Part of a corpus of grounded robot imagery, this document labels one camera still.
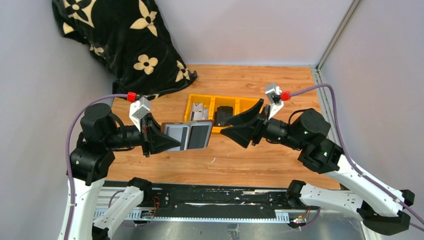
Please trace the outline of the yellow bin middle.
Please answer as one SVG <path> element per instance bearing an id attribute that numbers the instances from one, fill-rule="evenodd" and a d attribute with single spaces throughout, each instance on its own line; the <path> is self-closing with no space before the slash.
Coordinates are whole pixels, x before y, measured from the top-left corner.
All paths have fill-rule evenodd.
<path id="1" fill-rule="evenodd" d="M 210 116 L 213 120 L 212 132 L 218 134 L 222 129 L 230 126 L 228 118 L 239 112 L 240 101 L 237 97 L 219 96 L 212 97 Z"/>

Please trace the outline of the yellow bin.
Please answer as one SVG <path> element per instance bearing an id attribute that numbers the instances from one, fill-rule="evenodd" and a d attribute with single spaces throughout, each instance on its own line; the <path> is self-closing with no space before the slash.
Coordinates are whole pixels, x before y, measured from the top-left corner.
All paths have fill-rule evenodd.
<path id="1" fill-rule="evenodd" d="M 189 94 L 184 121 L 212 120 L 215 97 L 206 94 Z"/>
<path id="2" fill-rule="evenodd" d="M 240 101 L 237 97 L 219 96 L 212 97 L 210 116 L 213 120 L 212 132 L 218 134 L 222 129 L 230 126 L 228 118 L 239 112 Z"/>
<path id="3" fill-rule="evenodd" d="M 238 98 L 238 110 L 237 113 L 240 114 L 252 108 L 260 99 L 251 98 L 251 97 L 239 97 Z"/>

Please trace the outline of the yellow bin right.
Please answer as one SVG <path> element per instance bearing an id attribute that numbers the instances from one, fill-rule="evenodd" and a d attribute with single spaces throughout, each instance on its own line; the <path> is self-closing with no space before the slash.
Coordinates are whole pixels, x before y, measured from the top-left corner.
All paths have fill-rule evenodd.
<path id="1" fill-rule="evenodd" d="M 237 113 L 240 114 L 252 108 L 260 99 L 251 98 L 251 97 L 239 97 L 238 98 L 238 110 Z"/>

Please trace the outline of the black floral blanket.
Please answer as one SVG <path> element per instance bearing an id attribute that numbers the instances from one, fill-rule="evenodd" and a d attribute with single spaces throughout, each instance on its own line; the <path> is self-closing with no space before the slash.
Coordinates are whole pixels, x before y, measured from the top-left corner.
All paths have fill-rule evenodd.
<path id="1" fill-rule="evenodd" d="M 174 47 L 154 0 L 53 0 L 51 7 L 61 36 L 86 45 L 115 77 L 113 94 L 153 100 L 198 78 Z"/>

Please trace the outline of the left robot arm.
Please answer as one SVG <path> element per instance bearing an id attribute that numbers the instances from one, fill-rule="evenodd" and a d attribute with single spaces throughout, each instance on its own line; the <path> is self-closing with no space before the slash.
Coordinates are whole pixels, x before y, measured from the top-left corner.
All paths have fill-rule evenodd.
<path id="1" fill-rule="evenodd" d="M 141 127 L 124 125 L 105 103 L 89 105 L 76 117 L 82 131 L 76 147 L 67 151 L 68 196 L 61 240 L 110 240 L 129 213 L 138 205 L 160 206 L 146 179 L 134 177 L 119 198 L 99 218 L 94 218 L 98 197 L 116 151 L 141 147 L 149 157 L 180 142 L 161 132 L 151 113 L 141 118 Z"/>

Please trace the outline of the silver cards pile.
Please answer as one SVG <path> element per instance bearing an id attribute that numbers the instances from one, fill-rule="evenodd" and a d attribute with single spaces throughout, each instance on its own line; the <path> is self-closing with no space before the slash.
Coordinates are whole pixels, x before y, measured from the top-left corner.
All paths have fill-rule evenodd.
<path id="1" fill-rule="evenodd" d="M 209 117 L 209 108 L 205 107 L 203 103 L 194 102 L 191 104 L 189 114 L 190 121 L 207 120 Z"/>

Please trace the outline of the yellow bin left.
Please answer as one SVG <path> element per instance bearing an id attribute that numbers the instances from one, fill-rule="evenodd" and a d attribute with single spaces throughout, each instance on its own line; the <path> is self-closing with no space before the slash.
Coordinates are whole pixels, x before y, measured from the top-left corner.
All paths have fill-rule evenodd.
<path id="1" fill-rule="evenodd" d="M 206 94 L 189 94 L 184 121 L 212 120 L 215 97 Z"/>

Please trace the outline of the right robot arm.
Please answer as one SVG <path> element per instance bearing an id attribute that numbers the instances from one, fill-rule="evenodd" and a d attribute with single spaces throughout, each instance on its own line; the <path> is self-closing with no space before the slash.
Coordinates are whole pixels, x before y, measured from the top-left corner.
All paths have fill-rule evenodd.
<path id="1" fill-rule="evenodd" d="M 229 127 L 222 129 L 221 134 L 243 148 L 266 140 L 297 150 L 298 160 L 304 167 L 344 186 L 343 190 L 328 190 L 293 180 L 285 192 L 290 208 L 319 207 L 338 211 L 385 236 L 410 228 L 411 218 L 405 209 L 414 203 L 414 193 L 392 188 L 348 160 L 343 148 L 328 139 L 331 125 L 319 112 L 304 109 L 296 120 L 289 122 L 272 118 L 270 113 L 271 107 L 260 99 L 250 109 L 229 117 Z"/>

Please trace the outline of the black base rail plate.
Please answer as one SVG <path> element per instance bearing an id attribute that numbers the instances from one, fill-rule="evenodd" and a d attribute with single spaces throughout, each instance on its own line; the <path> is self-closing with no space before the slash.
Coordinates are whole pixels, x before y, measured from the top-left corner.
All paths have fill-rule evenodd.
<path id="1" fill-rule="evenodd" d="M 286 188 L 153 183 L 149 199 L 139 207 L 157 217 L 199 219 L 274 219 L 276 211 L 305 213 L 290 203 Z"/>

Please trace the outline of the aluminium frame post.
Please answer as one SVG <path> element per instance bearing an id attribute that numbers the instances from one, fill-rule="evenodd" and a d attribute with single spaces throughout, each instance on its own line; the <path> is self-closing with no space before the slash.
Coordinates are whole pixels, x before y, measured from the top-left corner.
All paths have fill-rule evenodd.
<path id="1" fill-rule="evenodd" d="M 327 47 L 325 48 L 321 58 L 319 59 L 317 65 L 315 66 L 315 69 L 319 72 L 323 69 L 326 62 L 328 61 L 330 55 L 332 54 L 333 50 L 335 49 L 336 45 L 338 44 L 340 38 L 342 37 L 342 34 L 345 32 L 346 28 L 348 27 L 350 21 L 354 17 L 355 13 L 357 12 L 357 9 L 362 4 L 362 0 L 352 0 L 346 13 L 344 14 L 342 20 L 340 21 L 338 27 L 336 28 L 331 40 L 329 41 Z"/>

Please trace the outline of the brown leather card holder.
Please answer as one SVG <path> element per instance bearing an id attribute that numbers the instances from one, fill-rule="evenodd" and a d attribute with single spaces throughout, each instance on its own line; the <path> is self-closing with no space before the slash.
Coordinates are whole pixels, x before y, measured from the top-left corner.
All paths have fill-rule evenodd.
<path id="1" fill-rule="evenodd" d="M 167 152 L 205 149 L 209 144 L 213 126 L 213 120 L 163 122 L 161 131 L 180 142 L 178 146 L 168 149 Z"/>

